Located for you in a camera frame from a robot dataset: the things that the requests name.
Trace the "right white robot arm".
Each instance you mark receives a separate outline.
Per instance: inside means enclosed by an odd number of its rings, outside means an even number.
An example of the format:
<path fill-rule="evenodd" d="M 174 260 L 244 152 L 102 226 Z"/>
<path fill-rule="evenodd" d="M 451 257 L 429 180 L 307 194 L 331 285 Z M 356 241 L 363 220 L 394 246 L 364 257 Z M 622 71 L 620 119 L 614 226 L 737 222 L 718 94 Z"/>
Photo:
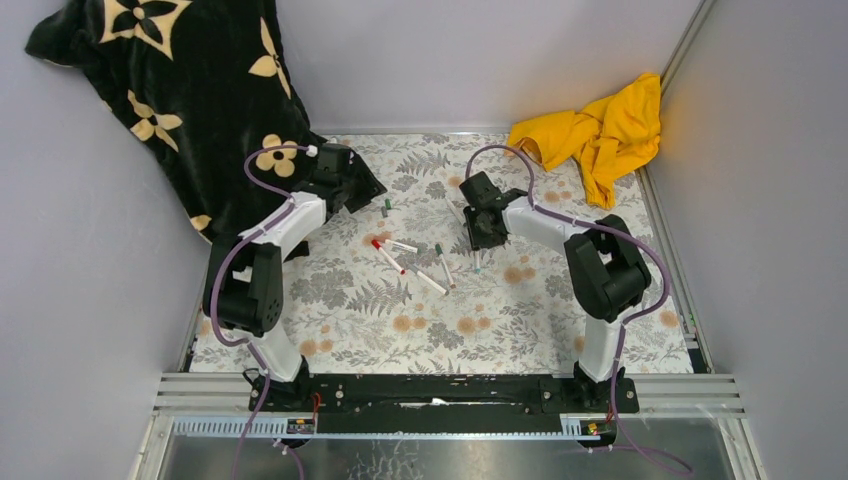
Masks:
<path fill-rule="evenodd" d="M 618 371 L 622 314 L 641 303 L 652 282 L 626 223 L 616 215 L 587 223 L 546 210 L 523 190 L 500 190 L 484 172 L 464 180 L 460 191 L 473 252 L 502 246 L 513 235 L 565 257 L 574 297 L 592 318 L 576 362 L 583 378 L 575 382 L 573 396 L 583 410 L 601 410 L 613 398 L 609 380 Z"/>

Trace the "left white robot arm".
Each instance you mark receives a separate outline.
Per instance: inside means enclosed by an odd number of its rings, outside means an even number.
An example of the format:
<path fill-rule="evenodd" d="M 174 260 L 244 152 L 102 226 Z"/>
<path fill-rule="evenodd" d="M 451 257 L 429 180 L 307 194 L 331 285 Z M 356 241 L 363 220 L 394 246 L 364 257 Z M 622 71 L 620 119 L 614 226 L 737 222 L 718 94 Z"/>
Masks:
<path fill-rule="evenodd" d="M 333 215 L 355 212 L 385 193 L 365 162 L 336 143 L 294 145 L 313 161 L 305 176 L 284 188 L 255 175 L 259 158 L 283 151 L 264 147 L 244 162 L 247 178 L 282 197 L 282 204 L 256 225 L 214 239 L 207 267 L 202 310 L 213 334 L 226 347 L 245 346 L 260 373 L 275 381 L 272 398 L 288 411 L 309 401 L 310 385 L 299 377 L 305 361 L 280 324 L 284 309 L 283 263 L 306 251 L 306 237 Z"/>

